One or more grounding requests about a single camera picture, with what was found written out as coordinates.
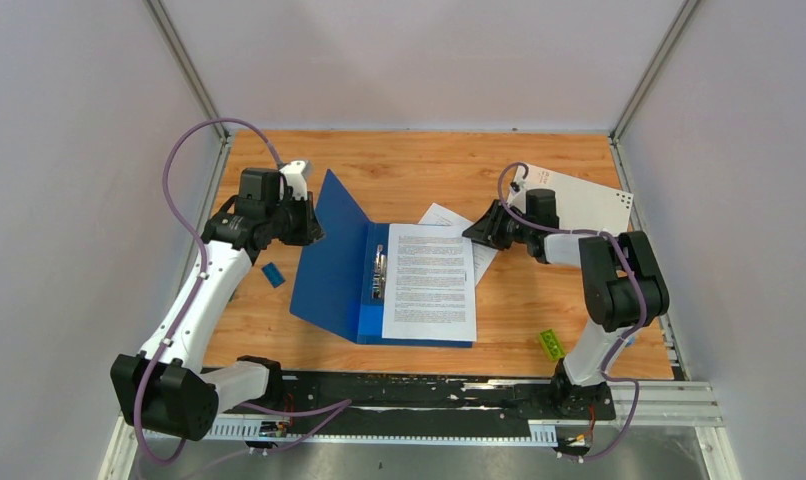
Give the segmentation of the blue file folder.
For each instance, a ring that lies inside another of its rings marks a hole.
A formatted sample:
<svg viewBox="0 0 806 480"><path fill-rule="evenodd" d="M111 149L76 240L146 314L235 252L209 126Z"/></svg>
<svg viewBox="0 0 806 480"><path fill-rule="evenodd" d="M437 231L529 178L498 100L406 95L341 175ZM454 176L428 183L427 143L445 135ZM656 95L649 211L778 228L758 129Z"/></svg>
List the blue file folder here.
<svg viewBox="0 0 806 480"><path fill-rule="evenodd" d="M370 220L332 171L325 174L316 212L325 235L301 253L291 314L356 344L473 346L384 339L388 231L399 223Z"/></svg>

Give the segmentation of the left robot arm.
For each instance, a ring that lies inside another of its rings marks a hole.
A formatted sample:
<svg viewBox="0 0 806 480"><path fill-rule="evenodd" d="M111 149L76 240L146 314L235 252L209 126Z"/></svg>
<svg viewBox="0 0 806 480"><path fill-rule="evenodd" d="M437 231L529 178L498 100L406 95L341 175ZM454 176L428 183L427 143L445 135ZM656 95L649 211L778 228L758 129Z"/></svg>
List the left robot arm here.
<svg viewBox="0 0 806 480"><path fill-rule="evenodd" d="M239 191L206 222L199 251L169 312L138 353L119 355L110 377L126 423L184 440L202 439L216 417L243 402L262 413L285 400L279 363L245 355L203 370L214 330L241 281L273 241L304 247L324 233L307 178L294 160L246 168Z"/></svg>

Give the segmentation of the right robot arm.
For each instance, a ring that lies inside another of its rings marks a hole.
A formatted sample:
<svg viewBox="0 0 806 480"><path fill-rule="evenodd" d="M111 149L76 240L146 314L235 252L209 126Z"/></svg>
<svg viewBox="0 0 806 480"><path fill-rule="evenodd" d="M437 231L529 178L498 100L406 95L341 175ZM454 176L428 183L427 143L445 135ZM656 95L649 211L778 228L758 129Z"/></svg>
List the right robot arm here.
<svg viewBox="0 0 806 480"><path fill-rule="evenodd" d="M522 244L541 264L580 270L588 320L578 343L558 361L549 392L554 411L571 418L601 395L613 379L613 360L628 339L667 312L670 295L644 232L564 230L554 191L533 189L524 197L523 209L493 201L462 235L499 251Z"/></svg>

